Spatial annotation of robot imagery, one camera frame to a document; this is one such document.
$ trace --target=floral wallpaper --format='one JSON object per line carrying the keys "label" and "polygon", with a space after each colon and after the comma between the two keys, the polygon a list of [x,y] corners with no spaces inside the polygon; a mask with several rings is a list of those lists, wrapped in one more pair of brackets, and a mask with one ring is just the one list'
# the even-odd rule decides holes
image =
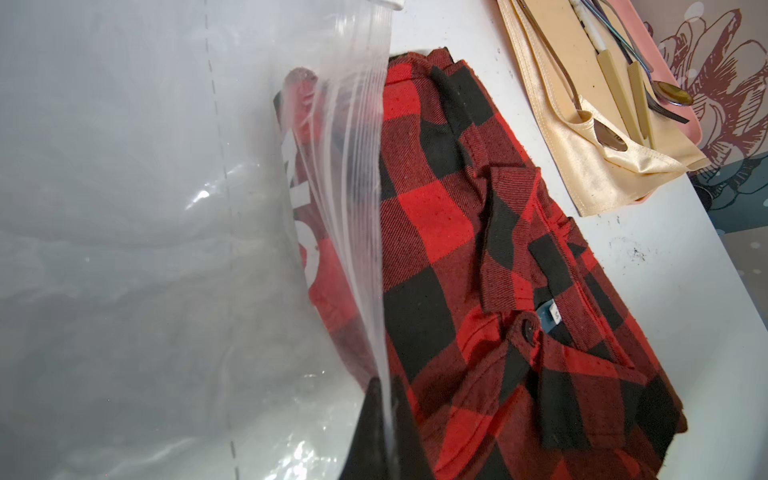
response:
{"label": "floral wallpaper", "polygon": [[690,180],[768,325],[768,2],[633,5],[694,96],[712,165]]}

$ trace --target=flower illustration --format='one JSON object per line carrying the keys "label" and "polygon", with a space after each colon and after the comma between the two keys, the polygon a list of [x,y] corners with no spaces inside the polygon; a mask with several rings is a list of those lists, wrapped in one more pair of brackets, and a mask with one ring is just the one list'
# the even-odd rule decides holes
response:
{"label": "flower illustration", "polygon": [[713,180],[723,165],[763,153],[768,134],[768,55],[757,41],[735,45],[741,11],[731,10],[707,27],[702,18],[684,22],[659,50],[694,96],[704,154],[712,166],[700,172]]}

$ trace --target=black fabric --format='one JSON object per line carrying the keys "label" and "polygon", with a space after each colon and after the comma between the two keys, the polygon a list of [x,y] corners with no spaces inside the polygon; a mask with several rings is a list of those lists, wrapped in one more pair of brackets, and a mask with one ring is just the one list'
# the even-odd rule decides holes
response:
{"label": "black fabric", "polygon": [[435,271],[425,268],[385,292],[384,309],[386,331],[412,381],[456,337]]}
{"label": "black fabric", "polygon": [[491,219],[485,238],[485,249],[493,260],[506,269],[512,269],[515,263],[515,246],[511,241],[511,232],[518,224],[520,216],[493,193]]}

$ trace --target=buffalo check flannel shirt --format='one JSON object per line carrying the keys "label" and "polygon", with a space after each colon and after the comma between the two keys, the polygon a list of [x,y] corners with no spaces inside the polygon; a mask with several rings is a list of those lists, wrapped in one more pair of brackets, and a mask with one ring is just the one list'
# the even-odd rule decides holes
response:
{"label": "buffalo check flannel shirt", "polygon": [[680,400],[475,74],[394,58],[383,106],[387,349],[435,477],[655,478]]}

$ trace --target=plastic bag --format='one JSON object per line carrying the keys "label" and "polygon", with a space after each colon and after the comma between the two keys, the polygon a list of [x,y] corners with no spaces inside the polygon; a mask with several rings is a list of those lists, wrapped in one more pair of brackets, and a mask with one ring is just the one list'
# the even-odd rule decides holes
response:
{"label": "plastic bag", "polygon": [[[273,98],[304,67],[322,123],[380,116],[347,79],[383,83],[389,13],[11,0],[0,27],[2,477],[335,478],[364,378],[307,299]],[[381,363],[374,130],[310,191]]]}

